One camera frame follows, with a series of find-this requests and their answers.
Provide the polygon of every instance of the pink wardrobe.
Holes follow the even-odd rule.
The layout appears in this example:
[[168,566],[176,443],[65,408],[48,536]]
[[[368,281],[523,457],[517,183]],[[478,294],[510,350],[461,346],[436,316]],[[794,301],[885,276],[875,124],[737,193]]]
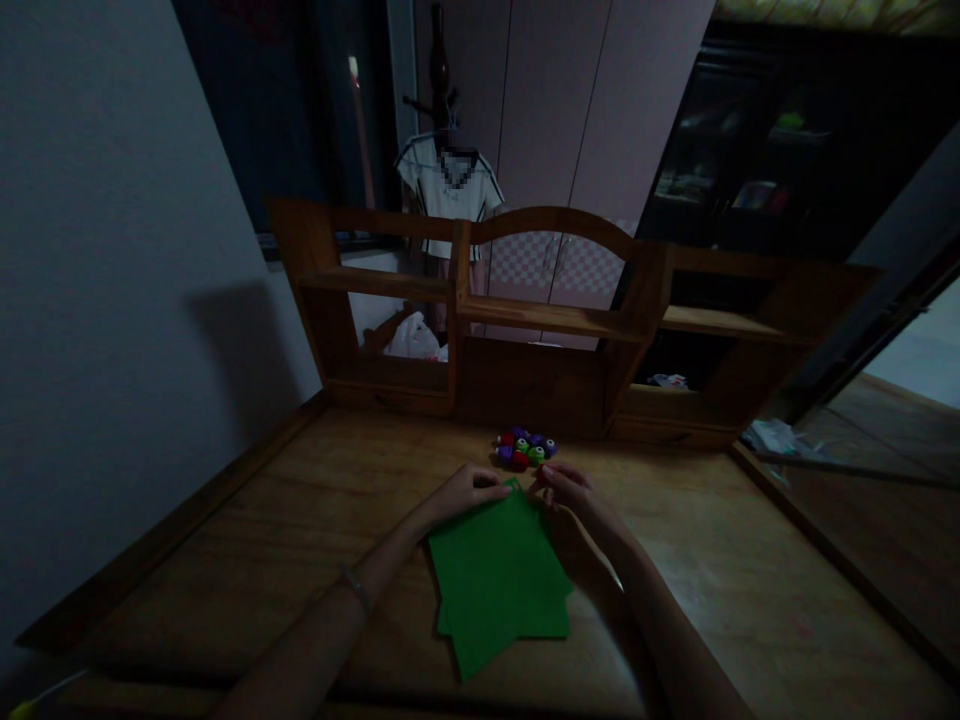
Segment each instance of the pink wardrobe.
[[[430,0],[416,0],[429,87]],[[633,235],[713,10],[711,0],[443,3],[457,143],[476,147],[510,208],[568,206]],[[485,248],[492,296],[609,308],[623,263],[581,238],[506,237]],[[488,325],[486,337],[593,350],[597,340]]]

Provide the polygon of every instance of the window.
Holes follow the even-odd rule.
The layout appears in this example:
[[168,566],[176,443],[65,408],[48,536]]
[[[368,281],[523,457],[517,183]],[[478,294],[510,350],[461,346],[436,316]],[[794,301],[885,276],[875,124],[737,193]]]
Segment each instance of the window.
[[[266,259],[279,259],[266,196],[399,210],[385,3],[173,4]],[[345,250],[396,242],[341,238]]]

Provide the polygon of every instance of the hand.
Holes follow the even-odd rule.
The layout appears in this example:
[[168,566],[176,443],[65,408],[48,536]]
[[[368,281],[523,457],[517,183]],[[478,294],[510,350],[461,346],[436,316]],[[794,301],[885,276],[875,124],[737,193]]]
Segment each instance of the hand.
[[502,500],[512,490],[495,471],[467,463],[423,501],[427,522],[439,525],[477,505]]
[[604,498],[587,473],[564,463],[543,466],[545,482],[537,480],[527,491],[533,495],[543,490],[543,504],[555,511],[562,505],[570,508],[600,549],[607,555],[617,541],[635,542],[633,533],[626,526],[613,505]]

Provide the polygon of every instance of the dark cabinet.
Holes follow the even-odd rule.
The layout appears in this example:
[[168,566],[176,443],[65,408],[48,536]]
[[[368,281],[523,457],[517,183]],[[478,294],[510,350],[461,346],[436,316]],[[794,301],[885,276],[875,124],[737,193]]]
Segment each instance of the dark cabinet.
[[[847,259],[960,118],[957,68],[955,40],[712,22],[636,237]],[[768,289],[678,272],[671,303],[751,313]],[[636,382],[699,389],[725,352],[659,333]]]

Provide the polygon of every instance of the glass cabinet door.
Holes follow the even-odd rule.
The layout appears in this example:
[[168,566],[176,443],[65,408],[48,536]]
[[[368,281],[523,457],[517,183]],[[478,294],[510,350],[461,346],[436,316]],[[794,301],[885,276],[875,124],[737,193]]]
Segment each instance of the glass cabinet door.
[[638,237],[695,242],[759,85],[755,77],[694,68]]
[[789,222],[803,219],[802,195],[817,163],[846,122],[849,88],[797,83],[788,87],[766,138],[744,171],[710,233],[716,247],[765,255],[787,248]]

